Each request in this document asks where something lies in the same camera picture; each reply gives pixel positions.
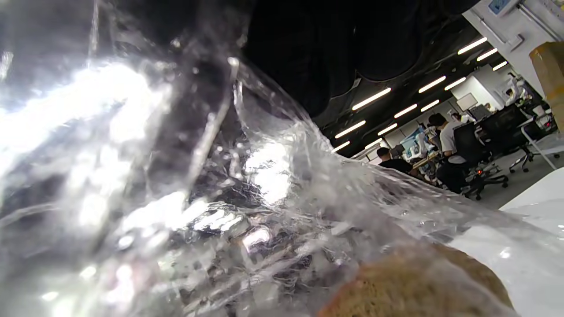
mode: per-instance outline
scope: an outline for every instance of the clear plastic bag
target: clear plastic bag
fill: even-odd
[[[3,316],[332,314],[390,268],[369,314],[517,316],[437,247],[481,227],[559,285],[558,236],[332,154],[242,58],[251,3],[0,6]]]

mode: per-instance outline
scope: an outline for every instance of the white table surface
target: white table surface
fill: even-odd
[[[501,210],[555,234],[564,240],[564,168],[553,171]],[[450,245],[487,265],[503,281],[521,317],[564,316],[564,272],[546,272],[545,259],[487,226],[474,226]]]

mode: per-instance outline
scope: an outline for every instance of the man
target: man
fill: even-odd
[[[437,178],[455,193],[460,193],[462,188],[468,185],[464,174],[468,165],[462,156],[456,155],[454,130],[462,124],[459,121],[448,122],[440,113],[429,117],[429,125],[440,130],[441,148],[447,157],[447,161],[437,169]]]
[[[402,160],[401,158],[391,158],[390,149],[381,147],[378,151],[376,151],[376,154],[378,154],[378,157],[382,160],[382,163],[380,163],[379,166],[395,169],[414,177],[418,175],[417,170],[414,170],[413,166],[405,160]]]
[[[506,107],[514,104],[517,101],[517,96],[516,96],[515,92],[513,91],[513,89],[507,89],[505,94],[509,97],[509,99],[507,99],[507,101],[505,102]]]
[[[456,121],[462,122],[463,124],[466,124],[468,122],[476,122],[476,120],[467,113],[461,116],[458,112],[454,112],[451,114],[451,117]]]

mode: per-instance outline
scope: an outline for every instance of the fluorescent light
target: fluorescent light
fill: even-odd
[[[360,122],[358,122],[357,124],[355,124],[354,126],[352,126],[352,127],[348,128],[348,129],[346,129],[345,131],[343,131],[343,132],[341,132],[341,133],[335,135],[335,138],[338,139],[338,138],[342,137],[343,135],[349,133],[350,131],[353,131],[354,129],[357,129],[357,128],[363,126],[365,123],[366,123],[366,120],[360,121]]]
[[[409,111],[411,111],[411,110],[413,110],[413,109],[415,109],[415,108],[417,108],[417,104],[414,104],[414,105],[410,106],[409,108],[403,109],[402,111],[396,113],[395,116],[394,116],[394,118],[401,117],[401,116],[403,116],[404,114],[408,113]]]
[[[371,147],[377,145],[377,144],[380,143],[380,142],[382,142],[382,138],[380,138],[380,139],[378,139],[378,140],[376,140],[376,141],[370,143],[370,144],[367,145],[364,149],[369,149],[369,148],[371,148]]]
[[[453,88],[454,86],[463,83],[465,80],[466,80],[466,77],[463,77],[463,78],[461,78],[461,79],[459,79],[459,80],[453,82],[452,84],[446,86],[446,87],[444,88],[444,90],[445,90],[445,91],[446,91],[446,90],[449,90],[450,88]]]
[[[433,106],[438,105],[439,102],[440,102],[440,100],[435,100],[435,101],[433,101],[432,103],[430,103],[430,104],[424,106],[423,108],[421,108],[421,112],[425,112],[425,111],[431,109]]]
[[[488,39],[487,39],[486,37],[483,37],[483,38],[481,38],[481,39],[475,41],[474,43],[471,43],[471,44],[469,44],[469,45],[467,45],[467,46],[461,48],[460,51],[459,51],[459,55],[468,52],[469,50],[475,48],[476,46],[478,46],[478,45],[480,45],[480,44],[482,44],[482,43],[485,43],[487,40],[488,40]]]
[[[335,152],[339,151],[340,149],[342,149],[343,147],[348,146],[349,144],[351,144],[350,141],[344,142],[344,143],[341,144],[340,146],[334,148],[334,149],[331,151],[331,153],[335,153]]]
[[[483,60],[483,59],[487,58],[488,56],[493,55],[495,53],[497,53],[497,49],[493,49],[491,51],[485,52],[483,55],[480,55],[478,57],[478,61],[481,61],[481,60]]]
[[[507,65],[507,61],[504,61],[503,63],[499,64],[498,66],[492,68],[492,70],[495,72],[496,70],[502,68],[505,65]]]
[[[384,89],[384,90],[380,91],[379,93],[377,93],[376,95],[374,95],[374,96],[372,96],[372,97],[366,99],[365,101],[359,102],[358,104],[356,104],[356,105],[353,106],[353,108],[352,108],[353,111],[358,110],[358,109],[364,107],[365,105],[367,105],[367,104],[373,102],[374,100],[376,100],[376,99],[378,99],[378,98],[384,96],[385,94],[389,93],[390,91],[391,91],[391,88]]]
[[[388,131],[390,131],[390,130],[393,130],[393,129],[395,129],[395,127],[397,127],[397,126],[398,126],[398,124],[392,124],[391,126],[389,126],[389,127],[385,128],[385,129],[383,129],[382,131],[378,132],[378,135],[382,135],[382,134],[384,134],[384,133],[386,133],[386,132],[388,132]]]
[[[435,80],[434,82],[428,84],[427,86],[425,86],[425,87],[419,89],[419,93],[422,93],[422,92],[424,92],[424,91],[426,91],[426,90],[429,90],[431,87],[433,87],[433,86],[435,86],[435,85],[438,85],[439,83],[443,82],[445,79],[447,79],[447,76],[443,76],[443,77],[441,77],[441,78]]]

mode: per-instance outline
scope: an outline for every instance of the black hair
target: black hair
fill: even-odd
[[[390,154],[390,149],[388,149],[387,147],[381,147],[378,149],[378,151],[376,151],[376,154],[378,154],[378,157],[388,155]]]
[[[440,113],[435,113],[429,117],[429,125],[430,126],[442,126],[445,124],[447,120],[443,117]]]

